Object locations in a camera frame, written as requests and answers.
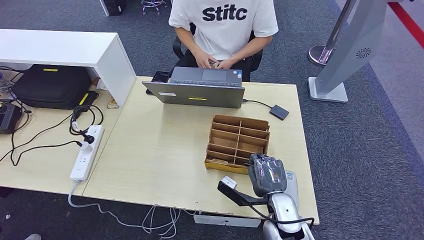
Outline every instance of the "black pants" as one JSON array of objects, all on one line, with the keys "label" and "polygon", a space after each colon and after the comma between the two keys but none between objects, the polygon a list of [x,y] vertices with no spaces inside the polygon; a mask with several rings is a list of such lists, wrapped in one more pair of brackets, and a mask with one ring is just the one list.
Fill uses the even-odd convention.
[{"label": "black pants", "polygon": [[[241,60],[239,62],[236,62],[233,66],[231,66],[230,69],[234,70],[242,70],[243,75],[241,76],[241,80],[243,82],[250,82],[251,81],[251,66],[249,64],[249,61],[251,62],[251,58],[246,58],[246,60]],[[196,62],[195,56],[193,56],[192,52],[187,50],[185,52],[185,55],[176,63],[175,67],[189,67],[189,68],[198,68],[198,64]]]}]

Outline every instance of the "hand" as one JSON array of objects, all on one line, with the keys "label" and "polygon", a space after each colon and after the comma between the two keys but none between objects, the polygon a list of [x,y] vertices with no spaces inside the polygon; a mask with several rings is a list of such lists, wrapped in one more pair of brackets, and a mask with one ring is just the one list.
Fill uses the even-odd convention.
[{"label": "hand", "polygon": [[211,55],[207,54],[206,52],[199,50],[197,52],[193,52],[193,56],[196,59],[196,63],[197,66],[199,68],[204,68],[204,69],[211,69],[211,62],[218,62],[214,57],[212,57]]},{"label": "hand", "polygon": [[232,58],[229,58],[227,60],[222,61],[217,67],[217,69],[230,69],[235,63],[236,63],[235,60],[233,60]]}]

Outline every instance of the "laptop touchpad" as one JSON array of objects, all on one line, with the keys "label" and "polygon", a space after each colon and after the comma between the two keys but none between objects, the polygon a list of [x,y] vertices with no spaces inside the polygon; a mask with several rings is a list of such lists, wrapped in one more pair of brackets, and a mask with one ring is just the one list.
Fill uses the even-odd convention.
[{"label": "laptop touchpad", "polygon": [[227,72],[216,70],[204,70],[201,79],[206,81],[226,81]]}]

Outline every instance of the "phone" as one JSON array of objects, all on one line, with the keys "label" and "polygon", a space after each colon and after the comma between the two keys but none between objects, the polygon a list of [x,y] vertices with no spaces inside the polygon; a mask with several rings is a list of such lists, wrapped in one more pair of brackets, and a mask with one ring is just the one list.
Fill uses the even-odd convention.
[{"label": "phone", "polygon": [[[154,74],[153,79],[151,81],[152,82],[167,83],[169,77],[170,77],[170,73],[169,72],[166,72],[166,71],[157,71]],[[146,90],[146,94],[152,95],[153,93],[149,89],[147,89]]]}]

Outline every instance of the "red line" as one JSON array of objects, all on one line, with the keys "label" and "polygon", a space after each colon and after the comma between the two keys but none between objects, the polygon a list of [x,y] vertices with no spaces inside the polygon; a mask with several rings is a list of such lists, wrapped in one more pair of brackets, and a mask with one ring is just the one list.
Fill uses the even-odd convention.
[{"label": "red line", "polygon": [[407,11],[398,2],[389,2],[388,5],[391,7],[396,16],[405,25],[406,29],[412,34],[415,40],[424,49],[424,32],[414,22],[414,20],[408,15]]}]

